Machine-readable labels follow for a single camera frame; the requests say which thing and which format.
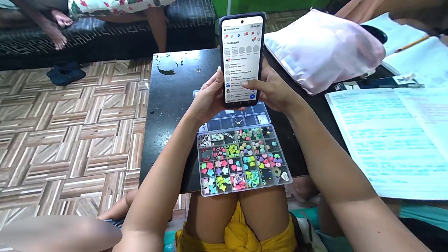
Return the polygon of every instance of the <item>pencil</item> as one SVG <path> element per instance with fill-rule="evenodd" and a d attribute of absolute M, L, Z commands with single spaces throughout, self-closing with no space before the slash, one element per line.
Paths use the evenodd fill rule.
<path fill-rule="evenodd" d="M 430 37 L 431 37 L 431 36 L 426 35 L 426 36 L 424 36 L 423 38 L 421 38 L 421 39 L 419 39 L 419 40 L 417 40 L 417 41 L 415 41 L 415 42 L 410 43 L 409 45 L 405 45 L 405 46 L 403 46 L 402 48 L 395 50 L 395 52 L 401 52 L 401 51 L 403 51 L 403 50 L 406 50 L 406 49 L 410 48 L 411 46 L 414 46 L 414 45 L 416 45 L 416 44 L 418 44 L 418 43 L 420 43 L 420 42 L 422 42 L 422 41 L 425 41 L 425 40 L 429 39 Z"/>

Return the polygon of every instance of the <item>messages app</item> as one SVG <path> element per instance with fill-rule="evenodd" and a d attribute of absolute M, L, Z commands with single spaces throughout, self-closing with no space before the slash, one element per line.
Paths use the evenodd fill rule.
<path fill-rule="evenodd" d="M 241 87 L 241 82 L 258 78 L 262 22 L 261 17 L 248 17 L 224 20 L 221 25 L 226 103 L 255 100 L 257 97 L 256 90 Z"/>

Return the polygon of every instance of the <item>smartphone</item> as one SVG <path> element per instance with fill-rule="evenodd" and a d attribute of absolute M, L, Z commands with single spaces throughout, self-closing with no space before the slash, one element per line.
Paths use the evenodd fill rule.
<path fill-rule="evenodd" d="M 260 79 L 265 20 L 261 12 L 225 16 L 220 20 L 225 108 L 254 106 L 258 102 L 258 91 L 241 87 L 241 82 Z"/>

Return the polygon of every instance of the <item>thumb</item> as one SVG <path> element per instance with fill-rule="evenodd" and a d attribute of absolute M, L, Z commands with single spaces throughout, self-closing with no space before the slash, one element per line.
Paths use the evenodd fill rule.
<path fill-rule="evenodd" d="M 216 73 L 215 81 L 210 85 L 213 91 L 218 91 L 224 84 L 224 74 L 221 71 L 221 66 L 218 66 Z"/>
<path fill-rule="evenodd" d="M 267 82 L 259 80 L 243 81 L 241 82 L 241 86 L 246 89 L 256 89 L 265 93 L 269 93 L 269 90 L 271 88 L 271 86 Z"/>

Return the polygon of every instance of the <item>green wall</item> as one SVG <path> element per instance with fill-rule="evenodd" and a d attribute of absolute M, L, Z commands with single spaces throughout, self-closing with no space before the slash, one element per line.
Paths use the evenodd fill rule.
<path fill-rule="evenodd" d="M 216 17 L 227 14 L 227 0 L 212 0 Z M 330 0 L 232 0 L 231 14 L 264 11 L 266 13 L 281 12 L 311 7 L 323 9 Z"/>

